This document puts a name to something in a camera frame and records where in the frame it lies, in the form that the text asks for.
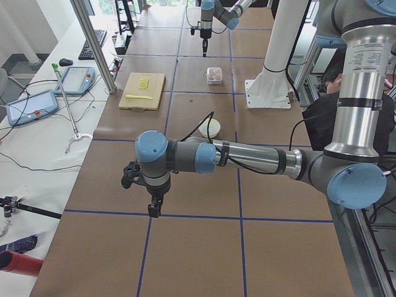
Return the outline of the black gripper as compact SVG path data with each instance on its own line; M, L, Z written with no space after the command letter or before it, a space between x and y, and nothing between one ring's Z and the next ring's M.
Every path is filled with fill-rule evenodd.
M152 196L152 201L148 204L148 214L150 217L160 217L161 216L161 207L162 200L164 195L170 190L171 183L166 182L160 186L151 186L147 187L148 193Z
M200 37L202 40L202 57L207 57L207 40L212 37L212 29L211 28L201 28L200 29Z

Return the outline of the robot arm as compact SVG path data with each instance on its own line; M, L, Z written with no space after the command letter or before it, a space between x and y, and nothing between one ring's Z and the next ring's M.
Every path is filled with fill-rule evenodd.
M295 148L310 151L299 104L292 102L287 109L250 109L246 103L244 80L255 76L268 58L273 29L270 12L249 9L239 29L217 40L209 58L198 57L192 50L192 38L182 32L165 135L181 139L202 118L214 115L222 125L219 136L232 144L244 144L255 156L252 161L245 160L243 168L238 168L238 159L232 157L211 174L169 174L163 217L331 221L320 192L277 175L278 164L270 161L288 148L292 129L297 130Z
M202 56L207 56L209 39L212 37L213 19L219 20L226 28L233 30L239 23L243 12L254 3L252 0L239 0L230 9L226 9L220 1L204 0L200 5L200 20L197 29L202 39Z

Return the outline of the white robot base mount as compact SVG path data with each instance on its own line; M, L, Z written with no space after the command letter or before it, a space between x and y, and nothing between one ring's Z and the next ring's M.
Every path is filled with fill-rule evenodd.
M262 72L254 80L245 81L248 108L291 108L286 69L310 3L308 0L279 2Z

